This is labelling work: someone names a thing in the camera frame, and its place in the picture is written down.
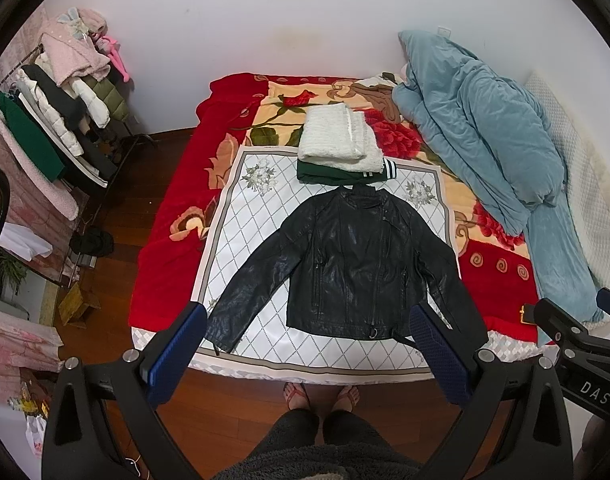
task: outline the leg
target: leg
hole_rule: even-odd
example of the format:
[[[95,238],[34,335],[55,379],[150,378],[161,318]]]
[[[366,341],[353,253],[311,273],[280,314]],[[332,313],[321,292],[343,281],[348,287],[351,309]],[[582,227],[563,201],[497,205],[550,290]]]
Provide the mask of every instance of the leg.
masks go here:
[[[325,443],[342,446],[351,442],[362,442],[391,449],[387,441],[369,422],[351,413],[358,400],[358,388],[355,386],[346,386],[341,390],[332,412],[323,422]]]
[[[314,445],[319,431],[319,418],[310,411],[305,390],[299,384],[287,383],[284,391],[290,411],[274,423],[249,454],[250,457],[269,451]]]

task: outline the green plant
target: green plant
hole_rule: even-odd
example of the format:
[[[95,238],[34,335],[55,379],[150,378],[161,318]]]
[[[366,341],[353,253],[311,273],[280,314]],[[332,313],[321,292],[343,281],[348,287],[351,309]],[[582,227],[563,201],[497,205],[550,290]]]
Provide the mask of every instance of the green plant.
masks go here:
[[[14,293],[17,294],[21,283],[27,277],[27,267],[16,260],[11,254],[3,253],[0,256],[0,271],[9,282]]]

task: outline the foot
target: foot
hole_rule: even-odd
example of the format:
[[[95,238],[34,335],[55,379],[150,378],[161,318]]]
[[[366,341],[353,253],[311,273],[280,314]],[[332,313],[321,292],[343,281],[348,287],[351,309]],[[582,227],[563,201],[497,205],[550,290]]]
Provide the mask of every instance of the foot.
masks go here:
[[[340,391],[338,397],[336,397],[336,402],[332,406],[332,411],[344,410],[345,412],[351,412],[360,399],[361,394],[358,392],[356,386],[346,386]]]
[[[283,396],[287,407],[290,410],[297,410],[299,408],[309,410],[309,399],[307,398],[307,392],[303,388],[302,384],[298,383],[285,383],[283,388]]]

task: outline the electrical outlet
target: electrical outlet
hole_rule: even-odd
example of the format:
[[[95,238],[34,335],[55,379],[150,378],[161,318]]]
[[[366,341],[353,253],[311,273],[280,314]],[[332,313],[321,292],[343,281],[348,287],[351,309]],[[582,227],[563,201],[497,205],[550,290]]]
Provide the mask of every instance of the electrical outlet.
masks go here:
[[[447,27],[438,27],[436,33],[442,38],[449,38],[451,36],[451,30]]]

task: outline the black bag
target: black bag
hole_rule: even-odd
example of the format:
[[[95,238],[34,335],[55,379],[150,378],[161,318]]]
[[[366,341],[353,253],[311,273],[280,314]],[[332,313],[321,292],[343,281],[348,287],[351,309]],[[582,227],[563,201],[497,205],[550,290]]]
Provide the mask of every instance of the black bag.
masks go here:
[[[74,233],[69,248],[76,254],[89,256],[108,256],[114,252],[114,237],[96,226],[89,227],[85,234]]]

